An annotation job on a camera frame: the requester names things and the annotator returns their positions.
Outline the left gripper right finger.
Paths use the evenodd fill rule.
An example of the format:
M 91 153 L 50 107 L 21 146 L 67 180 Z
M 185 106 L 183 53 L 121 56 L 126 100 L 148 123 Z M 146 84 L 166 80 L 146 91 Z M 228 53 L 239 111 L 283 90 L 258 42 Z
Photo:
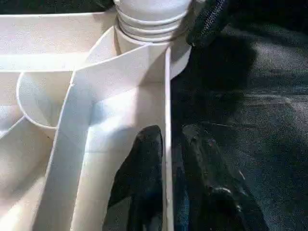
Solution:
M 262 210 L 242 173 L 226 163 L 201 124 L 185 125 L 182 158 L 192 231 L 267 231 Z

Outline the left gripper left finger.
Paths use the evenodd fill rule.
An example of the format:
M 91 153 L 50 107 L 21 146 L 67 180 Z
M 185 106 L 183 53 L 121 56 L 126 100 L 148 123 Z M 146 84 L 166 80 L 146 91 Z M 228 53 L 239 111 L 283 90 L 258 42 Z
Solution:
M 129 155 L 116 172 L 107 208 L 126 198 L 128 231 L 162 229 L 163 139 L 158 125 L 143 128 L 136 136 Z

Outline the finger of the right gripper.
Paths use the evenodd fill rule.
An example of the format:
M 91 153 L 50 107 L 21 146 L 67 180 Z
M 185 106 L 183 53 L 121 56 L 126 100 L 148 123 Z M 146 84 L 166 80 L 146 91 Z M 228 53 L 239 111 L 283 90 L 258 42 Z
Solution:
M 209 46 L 240 8 L 239 0 L 206 0 L 186 37 L 192 47 Z

